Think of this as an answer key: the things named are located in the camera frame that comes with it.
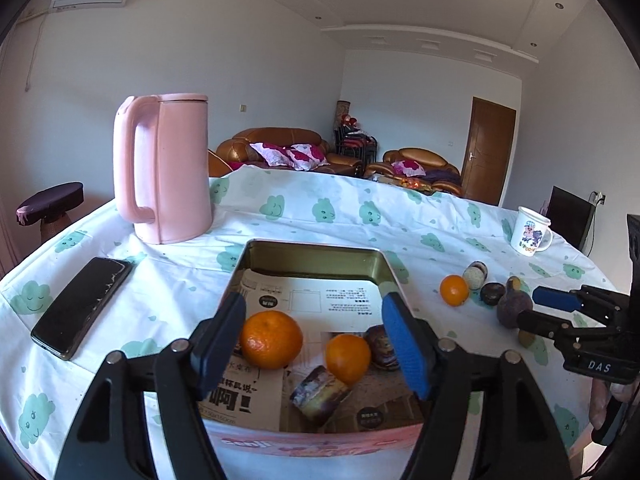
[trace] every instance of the tangerine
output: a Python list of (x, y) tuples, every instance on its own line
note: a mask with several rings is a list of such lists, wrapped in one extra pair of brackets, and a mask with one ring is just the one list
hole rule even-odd
[(242, 356), (265, 370), (285, 367), (302, 349), (302, 330), (296, 320), (279, 310), (253, 314), (240, 333)]
[(367, 372), (371, 350), (363, 338), (353, 334), (340, 334), (324, 348), (326, 369), (351, 387)]
[(460, 306), (469, 297), (469, 286), (462, 276), (451, 274), (440, 283), (440, 295), (450, 306)]

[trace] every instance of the white wall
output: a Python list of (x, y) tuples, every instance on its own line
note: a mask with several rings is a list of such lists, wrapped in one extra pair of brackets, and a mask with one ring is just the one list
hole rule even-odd
[(523, 82), (505, 206), (538, 209), (559, 186), (601, 191), (591, 259), (620, 290), (631, 280), (626, 213), (640, 213), (640, 70), (595, 0)]
[[(73, 219), (110, 200), (113, 118), (132, 94), (207, 94), (213, 149), (252, 126), (332, 138), (344, 49), (273, 0), (129, 0), (123, 9), (51, 14), (25, 92), (40, 21), (17, 27), (0, 75), (8, 218), (33, 193), (70, 180), (82, 181), (86, 193)], [(12, 227), (23, 255), (37, 247), (37, 226)]]
[(341, 99), (388, 150), (426, 148), (462, 170), (474, 96), (520, 110), (520, 79), (443, 57), (347, 50)]

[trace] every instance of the door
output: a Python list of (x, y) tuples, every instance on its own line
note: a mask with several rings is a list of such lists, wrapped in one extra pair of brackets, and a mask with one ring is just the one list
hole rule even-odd
[(516, 110), (474, 97), (462, 167), (465, 198), (498, 205), (515, 125)]

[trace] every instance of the ceiling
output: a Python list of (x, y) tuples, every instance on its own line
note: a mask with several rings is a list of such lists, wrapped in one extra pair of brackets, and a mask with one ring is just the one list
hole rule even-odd
[(523, 77), (588, 0), (276, 1), (346, 48), (451, 57)]

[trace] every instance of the black smartphone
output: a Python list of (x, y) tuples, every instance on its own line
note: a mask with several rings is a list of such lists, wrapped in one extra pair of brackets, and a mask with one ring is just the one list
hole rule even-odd
[(31, 330), (31, 339), (63, 361), (71, 359), (132, 267), (124, 260), (91, 260), (42, 314)]

